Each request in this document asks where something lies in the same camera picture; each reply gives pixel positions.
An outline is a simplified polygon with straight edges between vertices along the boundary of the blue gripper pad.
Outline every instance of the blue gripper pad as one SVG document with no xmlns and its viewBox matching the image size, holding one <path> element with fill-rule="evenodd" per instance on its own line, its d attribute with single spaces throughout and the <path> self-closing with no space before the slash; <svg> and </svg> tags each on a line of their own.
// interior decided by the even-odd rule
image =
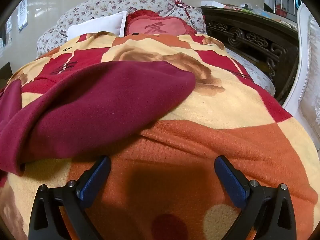
<svg viewBox="0 0 320 240">
<path fill-rule="evenodd" d="M 214 170 L 222 185 L 225 187 L 233 204 L 237 208 L 244 209 L 247 205 L 246 192 L 221 157 L 217 157 L 215 159 Z"/>
<path fill-rule="evenodd" d="M 108 178 L 111 170 L 111 161 L 109 157 L 103 156 L 98 160 L 90 170 L 84 172 L 79 180 L 84 180 L 85 184 L 81 185 L 80 189 L 76 192 L 78 198 L 81 200 L 80 206 L 88 208 L 92 205 L 100 188 Z"/>
</svg>

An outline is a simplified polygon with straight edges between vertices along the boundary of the beige circle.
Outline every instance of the beige circle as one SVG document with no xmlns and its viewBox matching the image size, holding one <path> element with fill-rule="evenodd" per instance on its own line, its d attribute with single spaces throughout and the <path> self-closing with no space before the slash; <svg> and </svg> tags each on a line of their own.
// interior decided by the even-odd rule
<svg viewBox="0 0 320 240">
<path fill-rule="evenodd" d="M 221 240 L 227 233 L 238 213 L 228 205 L 211 207 L 204 216 L 203 233 L 207 240 Z"/>
</svg>

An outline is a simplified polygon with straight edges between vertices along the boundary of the red pillow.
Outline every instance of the red pillow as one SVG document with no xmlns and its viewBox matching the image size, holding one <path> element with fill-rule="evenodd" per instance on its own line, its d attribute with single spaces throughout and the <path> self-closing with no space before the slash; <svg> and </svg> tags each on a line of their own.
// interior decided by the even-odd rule
<svg viewBox="0 0 320 240">
<path fill-rule="evenodd" d="M 178 17 L 161 17 L 150 10 L 138 10 L 127 17 L 125 35 L 144 34 L 196 34 L 196 30 Z"/>
</svg>

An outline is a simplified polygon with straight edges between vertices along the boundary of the white chair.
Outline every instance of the white chair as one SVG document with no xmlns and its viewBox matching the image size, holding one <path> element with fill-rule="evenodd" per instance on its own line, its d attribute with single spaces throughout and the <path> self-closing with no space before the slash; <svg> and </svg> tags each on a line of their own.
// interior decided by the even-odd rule
<svg viewBox="0 0 320 240">
<path fill-rule="evenodd" d="M 305 128 L 320 157 L 320 27 L 304 4 L 298 9 L 297 23 L 299 65 L 282 107 Z"/>
</svg>

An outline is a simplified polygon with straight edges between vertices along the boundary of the red circle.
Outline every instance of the red circle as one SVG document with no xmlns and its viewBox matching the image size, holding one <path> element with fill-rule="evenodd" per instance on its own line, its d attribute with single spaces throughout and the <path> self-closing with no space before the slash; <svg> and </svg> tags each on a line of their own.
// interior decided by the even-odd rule
<svg viewBox="0 0 320 240">
<path fill-rule="evenodd" d="M 172 214 L 157 216 L 151 225 L 153 240 L 188 240 L 186 224 Z"/>
</svg>

